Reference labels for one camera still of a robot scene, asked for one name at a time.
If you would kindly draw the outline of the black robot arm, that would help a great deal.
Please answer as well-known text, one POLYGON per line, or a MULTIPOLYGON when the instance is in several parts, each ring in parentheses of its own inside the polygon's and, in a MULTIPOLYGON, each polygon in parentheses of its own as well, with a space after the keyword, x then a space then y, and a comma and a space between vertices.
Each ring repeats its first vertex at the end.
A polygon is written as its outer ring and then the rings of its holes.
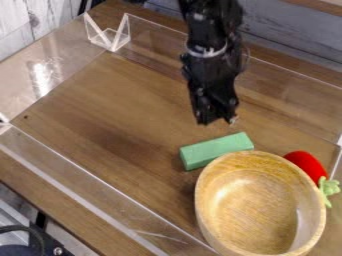
POLYGON ((182 73, 197 122, 209 125, 223 119, 233 124, 235 79, 243 71, 243 8, 238 0, 179 0, 179 7, 189 28, 182 73))

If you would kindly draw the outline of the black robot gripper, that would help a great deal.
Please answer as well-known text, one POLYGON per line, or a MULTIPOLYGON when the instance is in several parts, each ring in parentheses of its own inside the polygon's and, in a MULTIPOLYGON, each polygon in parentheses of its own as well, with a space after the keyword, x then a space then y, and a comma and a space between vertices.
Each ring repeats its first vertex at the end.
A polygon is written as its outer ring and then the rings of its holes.
POLYGON ((245 71, 243 49, 239 36, 226 39, 218 49, 186 42, 186 52, 180 55, 182 73, 199 125, 209 125, 221 117, 229 124, 235 123, 239 106, 235 79, 245 71))

